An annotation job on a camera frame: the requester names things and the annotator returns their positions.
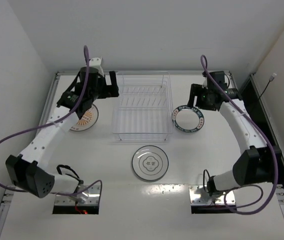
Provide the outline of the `green rimmed white plate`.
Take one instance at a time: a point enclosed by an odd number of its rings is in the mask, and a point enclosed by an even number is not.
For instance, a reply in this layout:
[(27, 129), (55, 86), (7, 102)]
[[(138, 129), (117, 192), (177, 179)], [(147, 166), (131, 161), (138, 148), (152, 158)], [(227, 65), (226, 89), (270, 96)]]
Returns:
[(177, 130), (192, 134), (203, 128), (205, 118), (198, 108), (181, 105), (172, 112), (172, 122)]

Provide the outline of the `orange sunburst pattern plate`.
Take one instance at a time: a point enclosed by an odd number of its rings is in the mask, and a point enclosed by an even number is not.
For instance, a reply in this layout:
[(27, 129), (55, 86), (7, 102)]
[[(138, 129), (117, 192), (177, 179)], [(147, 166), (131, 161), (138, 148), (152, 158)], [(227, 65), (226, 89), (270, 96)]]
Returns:
[(82, 132), (91, 128), (99, 118), (99, 110), (95, 104), (92, 104), (92, 107), (87, 110), (81, 119), (70, 128), (74, 132)]

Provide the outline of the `grey rimmed white plate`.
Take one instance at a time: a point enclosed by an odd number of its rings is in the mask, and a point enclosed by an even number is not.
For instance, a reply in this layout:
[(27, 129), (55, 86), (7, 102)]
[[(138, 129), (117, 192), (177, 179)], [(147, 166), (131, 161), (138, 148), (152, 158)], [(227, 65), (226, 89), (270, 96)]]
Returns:
[(165, 151), (160, 147), (145, 145), (134, 152), (131, 168), (135, 176), (140, 180), (156, 182), (167, 173), (169, 159)]

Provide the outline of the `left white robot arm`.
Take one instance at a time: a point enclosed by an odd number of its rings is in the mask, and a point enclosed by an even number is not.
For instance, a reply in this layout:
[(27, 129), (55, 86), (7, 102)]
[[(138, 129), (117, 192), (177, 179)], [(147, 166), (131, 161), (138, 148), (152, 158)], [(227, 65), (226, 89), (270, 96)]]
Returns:
[(115, 72), (110, 72), (111, 84), (106, 83), (102, 58), (89, 60), (74, 81), (57, 101), (47, 127), (41, 129), (18, 156), (10, 155), (6, 167), (12, 183), (21, 190), (44, 198), (48, 194), (78, 197), (87, 188), (83, 181), (69, 174), (47, 172), (48, 163), (66, 133), (80, 120), (97, 99), (116, 98), (119, 95)]

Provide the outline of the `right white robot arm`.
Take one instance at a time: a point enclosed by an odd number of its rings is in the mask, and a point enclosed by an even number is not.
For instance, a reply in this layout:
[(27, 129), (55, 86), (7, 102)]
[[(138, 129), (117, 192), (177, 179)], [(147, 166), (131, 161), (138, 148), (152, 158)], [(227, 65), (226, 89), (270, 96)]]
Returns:
[(191, 109), (218, 111), (228, 122), (240, 148), (240, 157), (232, 169), (219, 175), (210, 176), (206, 184), (210, 195), (263, 182), (276, 183), (278, 176), (277, 159), (281, 150), (264, 138), (259, 132), (236, 88), (229, 88), (224, 72), (214, 71), (205, 85), (193, 83), (187, 106)]

